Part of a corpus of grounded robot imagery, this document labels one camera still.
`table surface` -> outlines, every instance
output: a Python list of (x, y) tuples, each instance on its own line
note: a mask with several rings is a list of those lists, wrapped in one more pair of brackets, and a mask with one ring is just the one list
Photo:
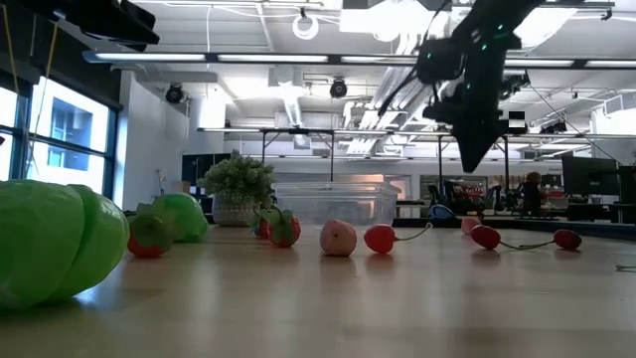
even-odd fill
[[(211, 228), (164, 258), (126, 255), (59, 306), (0, 315), (13, 357), (630, 357), (636, 246), (584, 238), (580, 253), (479, 250), (433, 229), (378, 256), (360, 240), (325, 258), (318, 231), (291, 250)], [(415, 230), (397, 230), (406, 236)], [(546, 234), (502, 231), (510, 244)]]

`green apple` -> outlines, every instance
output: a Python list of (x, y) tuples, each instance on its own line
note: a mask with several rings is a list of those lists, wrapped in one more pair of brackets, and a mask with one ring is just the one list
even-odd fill
[(33, 180), (0, 182), (0, 307), (49, 297), (80, 247), (84, 209), (71, 187)]
[(121, 260), (128, 242), (128, 222), (116, 205), (87, 186), (70, 187), (83, 201), (83, 234), (73, 265), (48, 300), (67, 298), (102, 282)]
[(152, 204), (152, 213), (163, 221), (175, 242), (197, 243), (208, 230), (201, 206), (188, 194), (168, 194)]

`person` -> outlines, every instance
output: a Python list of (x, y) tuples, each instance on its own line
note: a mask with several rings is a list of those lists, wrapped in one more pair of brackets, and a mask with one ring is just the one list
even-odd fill
[(522, 184), (521, 193), (524, 197), (522, 211), (530, 216), (539, 216), (541, 212), (542, 193), (539, 189), (541, 185), (541, 174), (538, 172), (529, 173), (526, 181)]

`plant pot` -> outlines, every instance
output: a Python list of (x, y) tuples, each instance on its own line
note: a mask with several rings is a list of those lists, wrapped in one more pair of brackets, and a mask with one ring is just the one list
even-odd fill
[(252, 202), (236, 203), (223, 196), (215, 196), (212, 217), (219, 226), (245, 228), (254, 216), (253, 206)]

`plastic storage bin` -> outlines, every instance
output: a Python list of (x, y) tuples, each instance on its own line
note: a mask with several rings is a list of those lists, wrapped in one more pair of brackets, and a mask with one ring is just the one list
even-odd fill
[(294, 212), (303, 225), (339, 219), (354, 226), (390, 225), (401, 189), (387, 183), (277, 183), (278, 207)]

